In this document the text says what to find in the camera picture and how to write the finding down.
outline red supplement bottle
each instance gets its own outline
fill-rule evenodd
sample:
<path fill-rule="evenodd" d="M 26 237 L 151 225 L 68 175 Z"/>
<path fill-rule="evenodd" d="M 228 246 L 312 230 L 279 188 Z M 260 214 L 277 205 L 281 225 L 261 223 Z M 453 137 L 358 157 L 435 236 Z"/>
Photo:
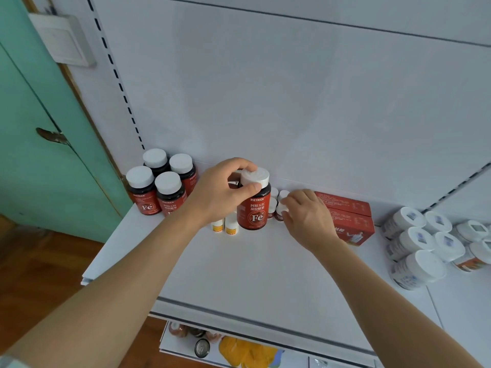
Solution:
<path fill-rule="evenodd" d="M 136 166 L 126 173 L 126 180 L 130 187 L 128 191 L 135 198 L 135 203 L 144 215 L 154 215 L 161 211 L 157 201 L 152 170 L 147 166 Z"/>
<path fill-rule="evenodd" d="M 179 208 L 187 199 L 186 190 L 174 172 L 164 172 L 155 179 L 157 200 L 162 208 L 163 215 L 169 215 Z"/>
<path fill-rule="evenodd" d="M 167 154 L 160 148 L 151 148 L 143 154 L 144 165 L 152 169 L 154 176 L 164 172 L 170 172 L 169 160 Z"/>
<path fill-rule="evenodd" d="M 237 207 L 237 222 L 245 229 L 260 229 L 267 223 L 267 211 L 270 206 L 271 185 L 270 173 L 264 168 L 255 172 L 242 170 L 239 188 L 249 183 L 259 182 L 261 191 L 244 200 Z"/>
<path fill-rule="evenodd" d="M 193 159 L 188 154 L 175 154 L 170 158 L 169 163 L 170 169 L 181 177 L 186 193 L 189 196 L 193 192 L 196 182 L 198 182 L 198 173 L 193 164 Z"/>

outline green door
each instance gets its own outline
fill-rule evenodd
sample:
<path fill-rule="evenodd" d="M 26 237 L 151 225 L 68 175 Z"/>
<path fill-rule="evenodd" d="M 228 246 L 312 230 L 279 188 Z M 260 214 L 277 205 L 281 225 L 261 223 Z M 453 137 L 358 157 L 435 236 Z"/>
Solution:
<path fill-rule="evenodd" d="M 38 135 L 58 130 L 1 45 L 0 108 L 0 213 L 106 241 L 121 216 L 70 146 Z"/>

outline finger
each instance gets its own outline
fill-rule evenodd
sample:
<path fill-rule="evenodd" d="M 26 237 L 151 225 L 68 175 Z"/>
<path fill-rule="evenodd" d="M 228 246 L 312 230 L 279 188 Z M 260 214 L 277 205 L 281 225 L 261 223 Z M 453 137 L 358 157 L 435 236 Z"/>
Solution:
<path fill-rule="evenodd" d="M 241 188 L 234 190 L 233 196 L 234 196 L 235 201 L 237 202 L 237 205 L 239 205 L 245 199 L 248 199 L 251 196 L 254 196 L 259 191 L 261 191 L 261 184 L 260 183 L 257 183 L 257 182 L 256 183 L 249 183 L 248 185 L 242 186 Z"/>
<path fill-rule="evenodd" d="M 223 160 L 217 164 L 217 167 L 227 173 L 227 176 L 230 176 L 230 174 L 235 172 L 237 169 L 247 169 L 251 172 L 257 169 L 256 164 L 241 157 L 233 157 L 231 159 Z"/>
<path fill-rule="evenodd" d="M 300 205 L 310 201 L 303 190 L 295 190 L 293 192 L 290 192 L 287 197 L 292 197 L 293 199 L 297 200 Z"/>
<path fill-rule="evenodd" d="M 296 199 L 288 195 L 281 200 L 281 204 L 285 205 L 291 212 L 296 212 L 300 208 L 300 204 Z"/>
<path fill-rule="evenodd" d="M 239 180 L 241 180 L 241 174 L 239 172 L 233 172 L 232 174 L 230 174 L 230 176 L 228 176 L 227 180 L 229 182 L 238 182 Z"/>
<path fill-rule="evenodd" d="M 309 190 L 308 188 L 304 188 L 302 191 L 304 192 L 305 195 L 307 195 L 309 200 L 317 201 L 317 195 L 312 190 Z"/>
<path fill-rule="evenodd" d="M 289 212 L 284 211 L 282 214 L 283 216 L 283 222 L 285 223 L 286 228 L 288 229 L 288 232 L 292 232 L 291 230 L 293 229 L 293 219 L 290 215 Z"/>

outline white wall panel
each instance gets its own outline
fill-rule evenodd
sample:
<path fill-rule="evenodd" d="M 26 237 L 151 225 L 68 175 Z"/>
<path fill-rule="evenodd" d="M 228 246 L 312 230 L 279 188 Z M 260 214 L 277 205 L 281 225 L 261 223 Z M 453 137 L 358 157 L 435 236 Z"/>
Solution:
<path fill-rule="evenodd" d="M 491 223 L 491 169 L 466 183 L 434 210 L 446 215 L 453 223 L 464 219 Z"/>
<path fill-rule="evenodd" d="M 241 155 L 419 209 L 488 162 L 489 49 L 169 0 L 95 4 L 146 148 Z"/>
<path fill-rule="evenodd" d="M 491 0 L 188 0 L 491 44 Z"/>
<path fill-rule="evenodd" d="M 101 35 L 94 22 L 87 0 L 52 0 L 59 14 L 73 15 L 78 18 L 87 37 L 90 49 L 95 56 L 95 67 L 78 67 L 69 65 L 72 78 L 86 106 L 90 117 L 99 131 L 107 149 L 114 158 L 122 174 L 140 165 L 143 161 L 143 149 L 118 80 L 114 76 L 114 65 L 107 57 Z M 45 12 L 49 6 L 46 0 L 34 0 L 37 9 Z"/>

